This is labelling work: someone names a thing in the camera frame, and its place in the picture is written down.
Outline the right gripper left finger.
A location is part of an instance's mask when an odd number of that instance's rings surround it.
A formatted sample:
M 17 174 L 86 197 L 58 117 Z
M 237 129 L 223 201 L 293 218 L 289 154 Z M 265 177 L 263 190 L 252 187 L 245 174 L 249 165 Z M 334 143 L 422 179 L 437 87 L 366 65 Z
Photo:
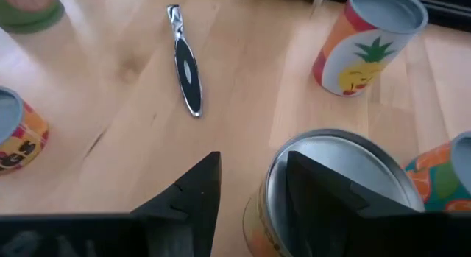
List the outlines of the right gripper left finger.
M 220 152 L 211 152 L 167 189 L 134 209 L 148 257 L 210 257 L 222 184 Z

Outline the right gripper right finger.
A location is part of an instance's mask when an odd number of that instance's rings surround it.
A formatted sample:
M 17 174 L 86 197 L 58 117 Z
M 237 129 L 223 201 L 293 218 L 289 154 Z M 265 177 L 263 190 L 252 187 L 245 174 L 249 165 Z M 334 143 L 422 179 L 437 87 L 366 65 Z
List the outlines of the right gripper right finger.
M 297 151 L 286 187 L 296 249 L 312 257 L 400 257 L 400 239 L 419 212 Z

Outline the white cup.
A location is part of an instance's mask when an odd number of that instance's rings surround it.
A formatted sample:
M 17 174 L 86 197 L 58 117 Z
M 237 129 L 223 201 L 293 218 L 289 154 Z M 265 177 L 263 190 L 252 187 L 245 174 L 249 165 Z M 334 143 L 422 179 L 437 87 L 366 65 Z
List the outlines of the white cup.
M 406 172 L 378 145 L 345 130 L 308 131 L 279 149 L 265 179 L 244 209 L 244 238 L 253 257 L 292 257 L 286 220 L 286 167 L 290 151 L 298 151 L 415 211 L 425 210 Z

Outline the pineapple print white can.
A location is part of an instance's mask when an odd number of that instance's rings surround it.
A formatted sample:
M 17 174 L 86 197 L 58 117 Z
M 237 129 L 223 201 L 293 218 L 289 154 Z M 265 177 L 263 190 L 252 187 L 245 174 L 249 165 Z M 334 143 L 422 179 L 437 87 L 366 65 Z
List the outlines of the pineapple print white can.
M 347 0 L 313 64 L 327 91 L 357 96 L 428 23 L 419 0 Z

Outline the silver and black hand tool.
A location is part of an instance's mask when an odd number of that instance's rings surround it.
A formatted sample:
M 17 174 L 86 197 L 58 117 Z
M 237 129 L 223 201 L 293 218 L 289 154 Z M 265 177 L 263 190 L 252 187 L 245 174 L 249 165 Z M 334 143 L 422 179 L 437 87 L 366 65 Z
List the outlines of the silver and black hand tool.
M 193 117 L 202 115 L 202 86 L 196 58 L 185 39 L 183 16 L 178 4 L 166 8 L 174 37 L 174 62 L 180 89 Z

